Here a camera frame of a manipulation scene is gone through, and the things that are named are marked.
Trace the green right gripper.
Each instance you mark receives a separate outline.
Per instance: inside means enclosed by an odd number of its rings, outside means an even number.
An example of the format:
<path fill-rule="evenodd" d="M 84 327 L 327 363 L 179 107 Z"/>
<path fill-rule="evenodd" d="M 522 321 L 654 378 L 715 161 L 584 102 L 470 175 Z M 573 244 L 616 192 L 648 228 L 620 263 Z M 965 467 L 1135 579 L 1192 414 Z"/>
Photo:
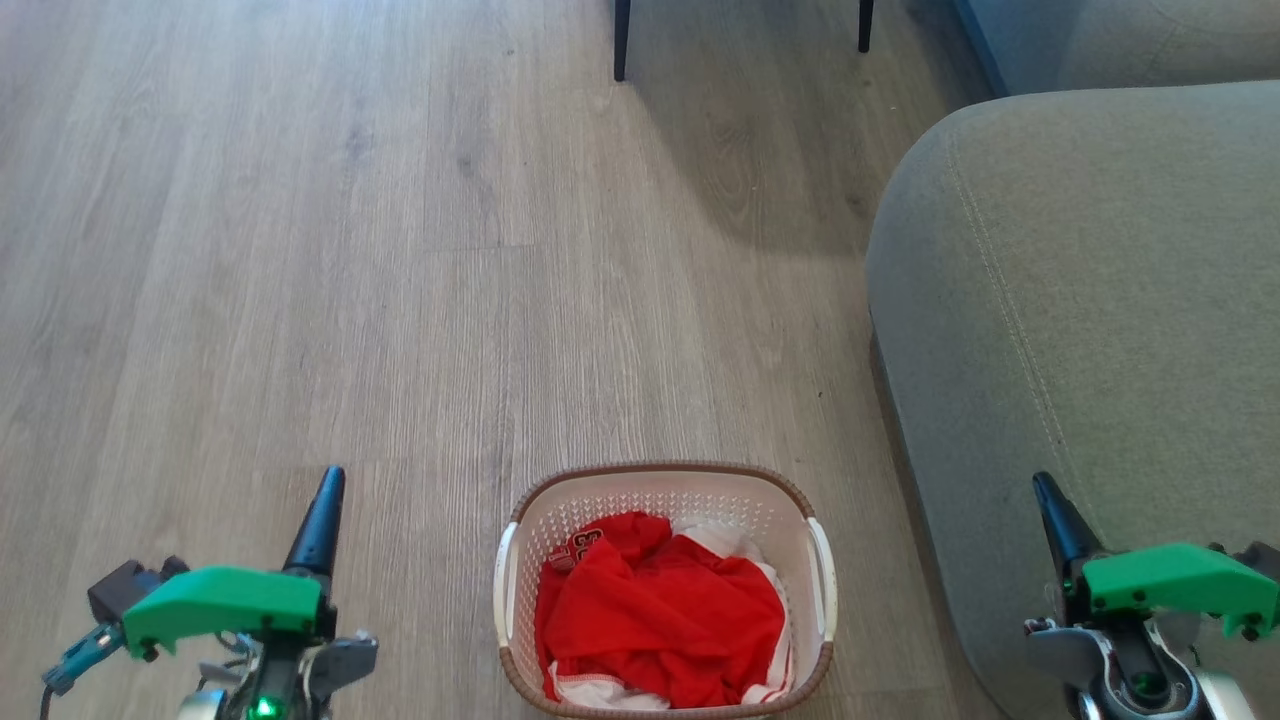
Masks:
<path fill-rule="evenodd" d="M 1025 623 L 1030 665 L 1080 693 L 1189 693 L 1190 671 L 1158 637 L 1160 612 L 1221 621 L 1249 642 L 1277 626 L 1276 550 L 1244 553 L 1188 543 L 1103 553 L 1105 546 L 1047 471 L 1032 477 L 1062 611 Z"/>

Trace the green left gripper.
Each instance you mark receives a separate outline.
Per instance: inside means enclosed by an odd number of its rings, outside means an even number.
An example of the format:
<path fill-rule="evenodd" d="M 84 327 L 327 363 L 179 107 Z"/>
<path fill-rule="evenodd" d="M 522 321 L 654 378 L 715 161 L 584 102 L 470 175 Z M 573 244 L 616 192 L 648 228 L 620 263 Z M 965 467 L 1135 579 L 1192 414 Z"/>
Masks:
<path fill-rule="evenodd" d="M 346 470 L 332 465 L 283 571 L 207 566 L 161 583 L 123 615 L 131 655 L 173 653 L 180 641 L 197 635 L 244 637 L 250 657 L 238 698 L 330 698 L 370 676 L 378 664 L 378 638 L 338 637 L 330 597 L 344 497 Z"/>

